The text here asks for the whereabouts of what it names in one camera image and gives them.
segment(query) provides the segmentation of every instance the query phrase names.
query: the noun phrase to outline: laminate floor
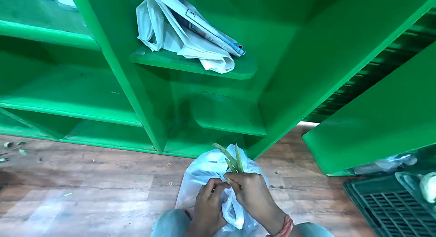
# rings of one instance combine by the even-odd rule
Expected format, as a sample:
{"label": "laminate floor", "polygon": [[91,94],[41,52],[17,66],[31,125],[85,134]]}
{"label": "laminate floor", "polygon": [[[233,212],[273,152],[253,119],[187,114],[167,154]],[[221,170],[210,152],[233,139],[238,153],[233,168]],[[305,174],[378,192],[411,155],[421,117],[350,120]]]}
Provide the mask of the laminate floor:
{"label": "laminate floor", "polygon": [[[295,223],[313,222],[336,237],[374,237],[342,189],[349,178],[322,175],[298,125],[256,162],[277,204]],[[174,208],[192,159],[0,135],[27,155],[0,164],[0,236],[149,236]],[[260,229],[256,236],[265,236]]]}

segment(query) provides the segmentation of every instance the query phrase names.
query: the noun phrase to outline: jeans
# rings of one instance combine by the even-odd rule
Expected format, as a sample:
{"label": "jeans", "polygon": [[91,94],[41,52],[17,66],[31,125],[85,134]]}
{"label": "jeans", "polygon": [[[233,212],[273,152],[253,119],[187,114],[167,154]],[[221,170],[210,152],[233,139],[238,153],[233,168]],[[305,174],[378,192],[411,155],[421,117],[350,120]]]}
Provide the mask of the jeans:
{"label": "jeans", "polygon": [[[184,210],[169,210],[153,225],[151,237],[183,237],[190,222]],[[327,229],[315,223],[300,223],[295,227],[304,237],[334,237]]]}

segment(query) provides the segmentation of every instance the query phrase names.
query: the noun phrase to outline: wrist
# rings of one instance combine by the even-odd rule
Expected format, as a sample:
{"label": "wrist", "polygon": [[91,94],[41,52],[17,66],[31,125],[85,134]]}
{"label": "wrist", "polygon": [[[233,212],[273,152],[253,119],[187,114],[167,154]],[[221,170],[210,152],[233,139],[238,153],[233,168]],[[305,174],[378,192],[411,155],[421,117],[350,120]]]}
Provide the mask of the wrist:
{"label": "wrist", "polygon": [[212,237],[213,230],[205,227],[206,224],[196,224],[194,221],[188,227],[185,237]]}
{"label": "wrist", "polygon": [[286,213],[277,205],[272,207],[269,212],[265,212],[261,216],[253,217],[258,221],[271,236],[278,234],[285,223]]}

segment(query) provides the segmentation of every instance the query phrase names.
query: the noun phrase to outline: left hand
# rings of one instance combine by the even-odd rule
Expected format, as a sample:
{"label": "left hand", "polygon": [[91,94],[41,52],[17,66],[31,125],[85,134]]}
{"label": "left hand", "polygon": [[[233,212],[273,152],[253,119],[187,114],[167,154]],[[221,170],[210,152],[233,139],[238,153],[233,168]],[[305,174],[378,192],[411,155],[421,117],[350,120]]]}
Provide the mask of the left hand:
{"label": "left hand", "polygon": [[185,237],[212,237],[227,222],[222,216],[219,197],[230,185],[219,178],[210,178],[198,192],[193,219],[186,231]]}

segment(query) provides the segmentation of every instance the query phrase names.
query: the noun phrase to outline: hand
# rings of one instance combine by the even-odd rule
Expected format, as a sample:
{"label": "hand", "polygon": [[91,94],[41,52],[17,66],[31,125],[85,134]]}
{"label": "hand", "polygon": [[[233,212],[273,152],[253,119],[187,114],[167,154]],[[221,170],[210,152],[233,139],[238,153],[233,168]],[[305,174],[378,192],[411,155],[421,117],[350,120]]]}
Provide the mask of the hand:
{"label": "hand", "polygon": [[220,194],[230,185],[223,183],[219,178],[210,178],[198,192],[195,201],[193,219],[185,234],[186,237],[212,237],[227,221],[222,216]]}
{"label": "hand", "polygon": [[225,173],[227,182],[236,194],[236,200],[272,236],[278,234],[285,223],[286,213],[277,206],[262,175],[257,173]]}

